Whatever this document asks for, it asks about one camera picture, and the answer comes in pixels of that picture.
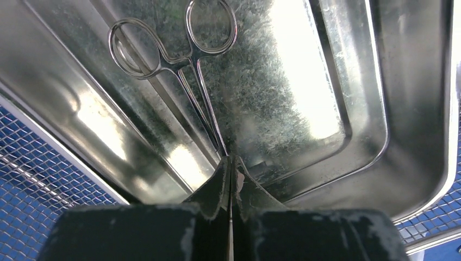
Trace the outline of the steel needle holder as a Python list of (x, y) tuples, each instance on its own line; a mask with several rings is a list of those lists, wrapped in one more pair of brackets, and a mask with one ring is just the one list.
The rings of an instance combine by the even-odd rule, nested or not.
[[(208, 136), (210, 137), (213, 146), (217, 149), (217, 152), (220, 156), (225, 157), (228, 155), (228, 152), (226, 149), (225, 142), (223, 141), (219, 124), (217, 122), (217, 118), (215, 116), (214, 109), (209, 97), (208, 89), (206, 87), (203, 73), (201, 70), (202, 58), (225, 54), (234, 46), (237, 40), (238, 25), (234, 10), (228, 4), (227, 1), (218, 1), (218, 3), (220, 6), (224, 8), (226, 14), (228, 15), (230, 25), (229, 37), (226, 40), (226, 42), (219, 47), (203, 47), (199, 44), (198, 40), (196, 39), (193, 33), (191, 19), (192, 11), (196, 4), (195, 1), (189, 1), (185, 9), (184, 21), (190, 52), (182, 57), (171, 57), (167, 53), (167, 50), (164, 44), (162, 43), (160, 37), (157, 35), (157, 33), (146, 22), (135, 17), (126, 17), (116, 21), (109, 29), (107, 41), (109, 53), (114, 63), (124, 73), (135, 79), (148, 80), (157, 76), (159, 73), (163, 71), (169, 71), (173, 73), (175, 77), (178, 79), (189, 101), (192, 103), (192, 106), (196, 114), (199, 116), (199, 119), (203, 127), (205, 128), (205, 131), (207, 132)], [(125, 24), (130, 24), (144, 30), (147, 33), (147, 35), (153, 40), (156, 50), (159, 53), (159, 62), (157, 64), (157, 67), (155, 67), (154, 69), (149, 69), (146, 73), (143, 73), (140, 69), (133, 69), (129, 65), (123, 66), (122, 63), (117, 59), (114, 44), (115, 34), (116, 31), (119, 30)], [(202, 100), (205, 105), (204, 110), (200, 108), (200, 105), (195, 95), (192, 93), (192, 90), (190, 89), (190, 85), (185, 79), (184, 73), (182, 71), (182, 69), (185, 67), (190, 67), (192, 69), (192, 72), (195, 76), (195, 80), (201, 93)]]

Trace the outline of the metal mesh tray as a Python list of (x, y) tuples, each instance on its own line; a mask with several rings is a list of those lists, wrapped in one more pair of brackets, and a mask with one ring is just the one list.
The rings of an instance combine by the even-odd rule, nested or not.
[[(46, 132), (9, 101), (1, 105), (1, 258), (34, 260), (58, 215), (80, 204), (113, 204), (115, 198), (71, 162)], [(434, 205), (397, 224), (411, 257), (460, 239), (460, 170), (447, 179)]]

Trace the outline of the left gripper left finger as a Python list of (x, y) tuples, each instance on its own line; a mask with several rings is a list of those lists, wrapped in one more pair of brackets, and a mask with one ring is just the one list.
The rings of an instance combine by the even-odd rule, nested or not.
[(227, 260), (231, 161), (182, 203), (67, 210), (38, 260)]

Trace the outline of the steel instrument pan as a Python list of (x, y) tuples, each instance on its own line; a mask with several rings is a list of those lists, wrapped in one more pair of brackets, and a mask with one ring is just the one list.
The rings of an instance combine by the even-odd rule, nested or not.
[(223, 1), (1, 1), (1, 102), (117, 203), (176, 203), (229, 154), (291, 208), (378, 209), (401, 222), (456, 173), (460, 1), (229, 1), (237, 38), (147, 74), (160, 52), (228, 42)]

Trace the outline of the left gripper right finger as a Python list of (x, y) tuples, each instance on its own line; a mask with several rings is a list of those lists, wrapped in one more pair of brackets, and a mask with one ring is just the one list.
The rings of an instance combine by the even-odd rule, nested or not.
[(232, 158), (235, 260), (408, 260), (391, 220), (372, 209), (289, 209)]

